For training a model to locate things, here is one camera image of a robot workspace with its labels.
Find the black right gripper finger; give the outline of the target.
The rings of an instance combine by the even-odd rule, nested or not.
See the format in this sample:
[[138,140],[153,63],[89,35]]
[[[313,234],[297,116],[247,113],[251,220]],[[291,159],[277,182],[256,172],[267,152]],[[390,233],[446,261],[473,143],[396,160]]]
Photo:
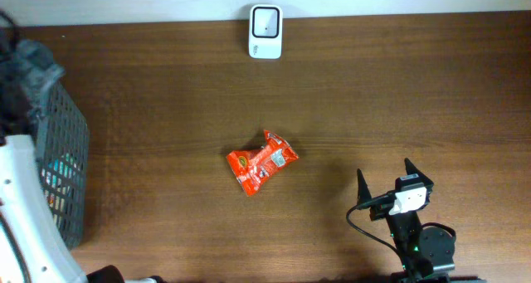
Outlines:
[[372,196],[368,189],[366,180],[363,176],[363,172],[360,168],[357,169],[357,180],[358,180],[358,196],[357,196],[356,208],[358,210],[361,210],[366,207],[367,202],[370,202],[372,200]]
[[407,175],[417,174],[423,183],[431,183],[431,180],[409,158],[404,158],[404,163]]

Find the red snack bag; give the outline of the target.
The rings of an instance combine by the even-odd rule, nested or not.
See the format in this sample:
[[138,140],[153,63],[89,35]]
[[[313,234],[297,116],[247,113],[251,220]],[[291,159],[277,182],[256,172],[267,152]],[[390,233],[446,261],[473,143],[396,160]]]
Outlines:
[[264,130],[265,144],[259,149],[234,150],[227,162],[246,196],[259,192],[262,185],[280,170],[299,159],[290,144],[269,130]]

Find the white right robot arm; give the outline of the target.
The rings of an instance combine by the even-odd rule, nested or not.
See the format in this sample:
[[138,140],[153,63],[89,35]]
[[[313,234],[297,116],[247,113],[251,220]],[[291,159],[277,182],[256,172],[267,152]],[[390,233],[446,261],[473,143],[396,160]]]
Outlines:
[[409,159],[404,159],[406,174],[395,180],[393,190],[372,197],[361,170],[357,171],[357,203],[347,211],[369,210],[370,219],[387,222],[393,243],[375,237],[352,221],[355,230],[389,247],[402,263],[402,271],[390,276],[392,282],[449,282],[455,269],[456,233],[436,222],[422,223],[418,212],[430,203],[434,183]]

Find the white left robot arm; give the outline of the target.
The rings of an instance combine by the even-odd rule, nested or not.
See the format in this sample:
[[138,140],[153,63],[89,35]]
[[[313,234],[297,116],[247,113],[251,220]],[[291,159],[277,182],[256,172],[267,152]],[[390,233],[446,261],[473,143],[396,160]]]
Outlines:
[[60,83],[64,69],[1,19],[1,280],[121,282],[71,255],[84,232],[89,129]]

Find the white barcode scanner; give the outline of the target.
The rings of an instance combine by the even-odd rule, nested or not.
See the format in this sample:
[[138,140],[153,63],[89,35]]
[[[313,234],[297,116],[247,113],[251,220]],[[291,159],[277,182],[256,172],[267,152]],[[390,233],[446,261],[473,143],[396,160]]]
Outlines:
[[279,6],[256,4],[249,12],[248,53],[255,59],[276,60],[283,43],[283,11]]

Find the grey plastic mesh basket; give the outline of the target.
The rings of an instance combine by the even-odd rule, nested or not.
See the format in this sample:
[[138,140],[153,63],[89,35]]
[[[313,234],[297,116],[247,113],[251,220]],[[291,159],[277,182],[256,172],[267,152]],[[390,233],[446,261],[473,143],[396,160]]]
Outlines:
[[90,131],[60,83],[65,70],[38,41],[1,50],[1,141],[28,134],[35,145],[41,190],[66,247],[84,231]]

